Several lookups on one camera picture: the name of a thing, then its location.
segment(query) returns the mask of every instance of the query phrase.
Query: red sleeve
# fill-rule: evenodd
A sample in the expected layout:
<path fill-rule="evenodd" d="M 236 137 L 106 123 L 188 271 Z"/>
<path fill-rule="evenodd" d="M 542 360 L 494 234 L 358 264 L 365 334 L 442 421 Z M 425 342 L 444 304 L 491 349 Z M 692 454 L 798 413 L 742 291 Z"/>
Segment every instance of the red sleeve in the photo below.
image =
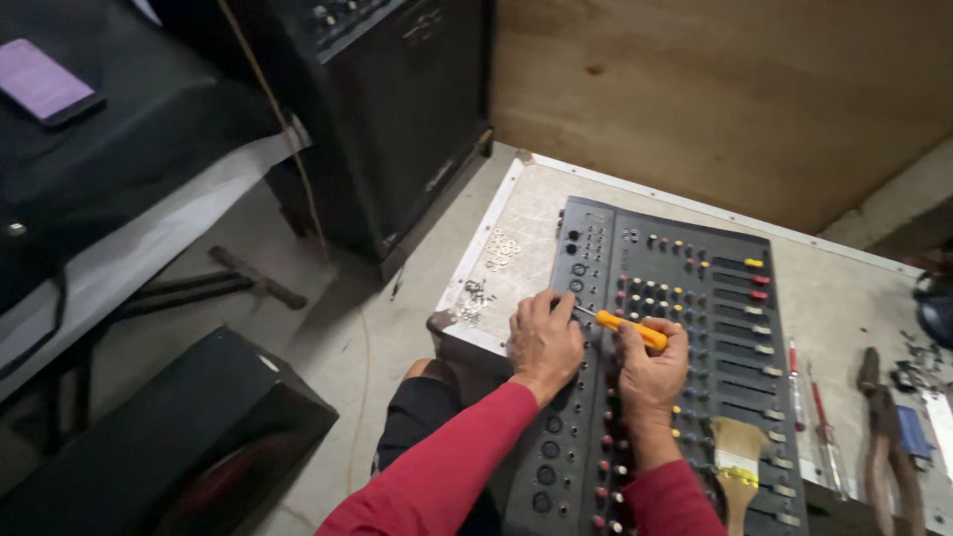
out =
<path fill-rule="evenodd" d="M 315 536 L 456 534 L 537 412 L 529 389 L 504 383 L 348 497 Z"/>
<path fill-rule="evenodd" d="M 715 509 L 685 461 L 640 475 L 622 490 L 639 536 L 724 536 Z"/>

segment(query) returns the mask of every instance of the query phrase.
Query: electrical wire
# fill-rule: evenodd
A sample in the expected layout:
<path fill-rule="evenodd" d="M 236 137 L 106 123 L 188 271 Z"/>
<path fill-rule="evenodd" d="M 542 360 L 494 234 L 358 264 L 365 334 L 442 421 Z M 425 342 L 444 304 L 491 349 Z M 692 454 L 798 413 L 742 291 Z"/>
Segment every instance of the electrical wire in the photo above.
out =
<path fill-rule="evenodd" d="M 314 222 L 314 228 L 317 230 L 317 238 L 320 242 L 319 245 L 321 251 L 324 254 L 324 261 L 325 263 L 330 264 L 330 252 L 328 251 L 328 244 L 324 239 L 324 231 L 321 229 L 321 221 L 317 217 L 317 206 L 314 204 L 314 192 L 312 192 L 311 189 L 311 181 L 308 178 L 308 172 L 305 171 L 304 162 L 301 161 L 301 155 L 298 153 L 298 149 L 292 140 L 291 133 L 289 132 L 291 125 L 288 122 L 288 119 L 285 118 L 285 114 L 281 112 L 281 105 L 278 104 L 277 99 L 274 97 L 272 87 L 265 78 L 265 73 L 261 70 L 261 66 L 258 64 L 257 58 L 255 58 L 251 45 L 249 45 L 248 40 L 245 39 L 245 34 L 238 25 L 238 19 L 235 18 L 232 8 L 229 7 L 226 0 L 216 1 L 218 2 L 218 7 L 222 10 L 222 13 L 225 14 L 225 18 L 228 19 L 229 26 L 232 27 L 232 31 L 234 32 L 235 37 L 238 39 L 238 44 L 241 45 L 242 51 L 245 52 L 245 57 L 252 66 L 254 76 L 258 79 L 261 89 L 264 90 L 265 95 L 268 97 L 268 101 L 271 103 L 272 110 L 274 111 L 274 116 L 277 117 L 278 123 L 281 125 L 281 131 L 284 134 L 285 142 L 288 144 L 288 149 L 292 152 L 294 165 L 297 166 L 298 172 L 301 175 L 301 182 L 304 184 L 304 191 L 308 196 L 308 209 L 311 212 L 311 219 Z"/>

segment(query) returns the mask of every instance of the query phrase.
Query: screwdriver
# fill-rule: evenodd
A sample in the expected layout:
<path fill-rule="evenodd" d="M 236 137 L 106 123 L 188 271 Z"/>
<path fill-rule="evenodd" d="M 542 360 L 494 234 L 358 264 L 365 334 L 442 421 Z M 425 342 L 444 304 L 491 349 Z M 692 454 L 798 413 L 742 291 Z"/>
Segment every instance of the screwdriver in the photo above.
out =
<path fill-rule="evenodd" d="M 607 327 L 612 331 L 618 331 L 618 325 L 623 322 L 629 322 L 630 324 L 636 326 L 636 329 L 639 330 L 639 333 L 642 335 L 642 340 L 645 341 L 645 346 L 652 348 L 653 350 L 664 350 L 665 344 L 668 343 L 668 338 L 659 333 L 654 329 L 647 328 L 642 324 L 636 324 L 635 322 L 630 322 L 629 320 L 620 319 L 619 317 L 609 313 L 608 311 L 602 310 L 598 313 L 593 313 L 589 309 L 585 309 L 580 305 L 574 305 L 575 309 L 582 311 L 583 313 L 596 317 L 596 325 L 602 327 Z"/>
<path fill-rule="evenodd" d="M 791 404 L 794 405 L 794 429 L 802 432 L 807 421 L 804 418 L 804 402 L 801 400 L 801 381 L 798 375 L 798 353 L 794 348 L 794 338 L 791 339 L 791 345 L 787 351 L 788 359 L 791 361 L 791 372 L 788 374 L 788 383 L 791 386 Z"/>
<path fill-rule="evenodd" d="M 827 421 L 827 415 L 824 413 L 824 404 L 821 402 L 821 389 L 818 383 L 814 381 L 814 367 L 811 362 L 807 363 L 807 377 L 811 381 L 811 390 L 814 391 L 814 404 L 818 407 L 818 419 L 821 424 L 818 425 L 818 435 L 827 454 L 827 464 L 830 471 L 830 483 L 834 487 L 837 498 L 841 501 L 850 500 L 850 484 L 847 482 L 847 466 L 843 464 L 841 448 L 834 439 L 834 426 Z"/>

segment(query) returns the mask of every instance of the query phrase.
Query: speaker box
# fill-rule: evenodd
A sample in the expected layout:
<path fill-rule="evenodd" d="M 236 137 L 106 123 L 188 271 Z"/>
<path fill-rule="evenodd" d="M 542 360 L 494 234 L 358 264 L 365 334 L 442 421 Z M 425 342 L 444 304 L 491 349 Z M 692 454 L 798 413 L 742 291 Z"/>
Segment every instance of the speaker box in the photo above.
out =
<path fill-rule="evenodd" d="M 216 0 L 151 3 L 167 31 L 258 86 Z M 303 158 L 321 226 L 387 278 L 412 249 L 398 244 L 463 164 L 492 150 L 495 0 L 227 4 L 275 97 L 314 142 Z"/>
<path fill-rule="evenodd" d="M 219 328 L 0 501 L 5 536 L 231 534 L 337 412 Z"/>

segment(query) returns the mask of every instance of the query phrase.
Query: orange screwdriver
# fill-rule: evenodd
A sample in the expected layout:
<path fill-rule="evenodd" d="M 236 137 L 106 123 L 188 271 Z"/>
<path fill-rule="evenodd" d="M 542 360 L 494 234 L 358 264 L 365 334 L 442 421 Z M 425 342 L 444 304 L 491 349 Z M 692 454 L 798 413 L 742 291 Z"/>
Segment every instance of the orange screwdriver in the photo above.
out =
<path fill-rule="evenodd" d="M 584 309 L 580 305 L 574 305 L 573 308 L 582 311 L 583 313 L 596 317 L 596 325 L 602 327 L 607 327 L 612 331 L 618 331 L 618 325 L 623 322 L 629 322 L 630 324 L 636 326 L 636 329 L 639 330 L 639 333 L 642 335 L 642 340 L 645 341 L 645 346 L 652 348 L 653 350 L 664 350 L 665 345 L 668 343 L 668 338 L 659 333 L 654 329 L 647 328 L 642 324 L 636 324 L 629 320 L 620 319 L 619 317 L 613 315 L 612 313 L 602 310 L 598 313 L 593 313 L 589 309 Z"/>

